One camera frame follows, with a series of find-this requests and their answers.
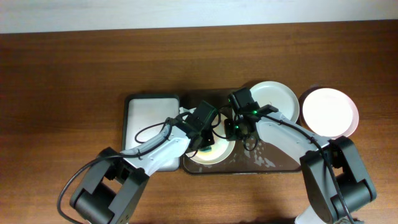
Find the green and yellow sponge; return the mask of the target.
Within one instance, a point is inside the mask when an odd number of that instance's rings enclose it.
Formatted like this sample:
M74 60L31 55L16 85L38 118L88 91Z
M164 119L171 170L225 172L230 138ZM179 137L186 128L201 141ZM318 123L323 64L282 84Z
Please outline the green and yellow sponge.
M207 146L199 149L200 152L202 153L210 153L213 151L213 146Z

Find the cream plate with red stain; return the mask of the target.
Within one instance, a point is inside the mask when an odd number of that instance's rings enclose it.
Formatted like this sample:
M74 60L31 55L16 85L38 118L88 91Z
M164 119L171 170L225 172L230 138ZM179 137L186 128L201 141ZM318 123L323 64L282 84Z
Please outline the cream plate with red stain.
M202 153L198 151L195 155L194 152L189 152L183 156L184 159L191 160L198 164L212 165L223 161L231 154L235 142L223 139L226 137L224 132L224 120L226 120L227 117L223 113L220 113L220 116L220 124L213 129L215 132L213 133L213 139L215 142L212 144L213 151L210 153Z

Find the pale green plate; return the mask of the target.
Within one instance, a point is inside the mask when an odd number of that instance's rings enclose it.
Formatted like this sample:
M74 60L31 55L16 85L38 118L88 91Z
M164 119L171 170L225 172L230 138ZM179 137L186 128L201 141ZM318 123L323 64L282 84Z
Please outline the pale green plate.
M300 106L295 93L286 85L266 81L255 84L250 89L254 101L259 106L272 105L277 108L286 118L297 122Z

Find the pink plate with red stain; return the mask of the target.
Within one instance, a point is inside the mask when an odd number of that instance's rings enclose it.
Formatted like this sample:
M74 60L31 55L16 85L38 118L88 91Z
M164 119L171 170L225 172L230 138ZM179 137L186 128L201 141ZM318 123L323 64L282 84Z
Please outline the pink plate with red stain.
M332 139L352 135L359 124L354 101L333 88L312 90L302 101L301 115L311 131Z

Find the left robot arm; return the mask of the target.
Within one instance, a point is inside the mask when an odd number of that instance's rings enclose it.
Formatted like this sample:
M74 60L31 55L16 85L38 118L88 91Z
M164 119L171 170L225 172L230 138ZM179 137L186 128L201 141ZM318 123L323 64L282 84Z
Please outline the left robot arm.
M159 134L132 149L106 148L83 166L70 206L90 223L127 223L152 174L165 163L214 143L218 110L202 101L194 112L167 118Z

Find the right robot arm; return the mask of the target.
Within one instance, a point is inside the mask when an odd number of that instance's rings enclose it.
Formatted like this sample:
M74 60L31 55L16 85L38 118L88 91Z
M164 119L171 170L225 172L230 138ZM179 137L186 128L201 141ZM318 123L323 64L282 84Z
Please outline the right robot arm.
M310 205L295 224L359 222L352 213L374 201L377 193L350 138L317 135L277 108L259 106L247 88L232 92L228 101L234 116L225 122L227 140L264 141L299 163Z

